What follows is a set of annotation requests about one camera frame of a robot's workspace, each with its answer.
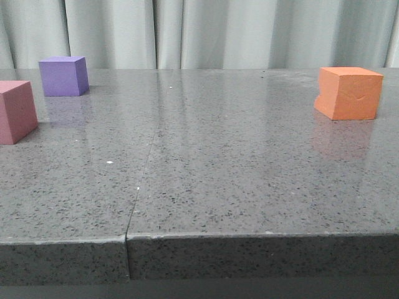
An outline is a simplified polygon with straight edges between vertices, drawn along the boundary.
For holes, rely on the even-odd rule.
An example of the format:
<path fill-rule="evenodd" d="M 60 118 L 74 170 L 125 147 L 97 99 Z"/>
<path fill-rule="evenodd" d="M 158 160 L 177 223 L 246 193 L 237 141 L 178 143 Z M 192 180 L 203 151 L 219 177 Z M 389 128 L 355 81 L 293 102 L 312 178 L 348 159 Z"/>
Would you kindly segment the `orange foam cube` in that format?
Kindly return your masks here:
<path fill-rule="evenodd" d="M 377 115 L 383 75 L 360 67 L 322 67 L 314 108 L 331 120 L 372 120 Z"/>

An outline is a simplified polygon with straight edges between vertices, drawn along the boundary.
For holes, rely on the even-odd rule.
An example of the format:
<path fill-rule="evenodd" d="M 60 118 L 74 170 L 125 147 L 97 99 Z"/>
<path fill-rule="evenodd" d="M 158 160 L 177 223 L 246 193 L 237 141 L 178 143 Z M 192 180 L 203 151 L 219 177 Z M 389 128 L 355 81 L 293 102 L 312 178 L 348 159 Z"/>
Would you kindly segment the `grey curtain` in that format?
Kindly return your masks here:
<path fill-rule="evenodd" d="M 2 1 L 1 67 L 396 67 L 397 1 Z"/>

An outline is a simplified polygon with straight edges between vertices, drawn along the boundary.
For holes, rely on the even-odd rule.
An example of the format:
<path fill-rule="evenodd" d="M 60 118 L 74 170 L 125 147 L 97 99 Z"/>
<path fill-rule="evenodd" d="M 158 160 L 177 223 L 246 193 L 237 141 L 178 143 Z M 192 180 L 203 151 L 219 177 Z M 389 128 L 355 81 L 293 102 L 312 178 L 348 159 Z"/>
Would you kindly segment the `purple foam cube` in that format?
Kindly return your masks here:
<path fill-rule="evenodd" d="M 89 89 L 84 56 L 53 56 L 38 62 L 47 97 L 75 97 Z"/>

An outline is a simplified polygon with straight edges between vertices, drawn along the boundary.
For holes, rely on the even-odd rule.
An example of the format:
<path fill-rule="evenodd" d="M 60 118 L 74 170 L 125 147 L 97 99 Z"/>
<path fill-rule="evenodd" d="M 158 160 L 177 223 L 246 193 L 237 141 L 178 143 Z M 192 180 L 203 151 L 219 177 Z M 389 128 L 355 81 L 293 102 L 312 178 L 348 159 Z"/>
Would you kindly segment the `pink foam cube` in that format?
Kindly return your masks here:
<path fill-rule="evenodd" d="M 30 81 L 1 81 L 1 144 L 14 145 L 38 126 Z"/>

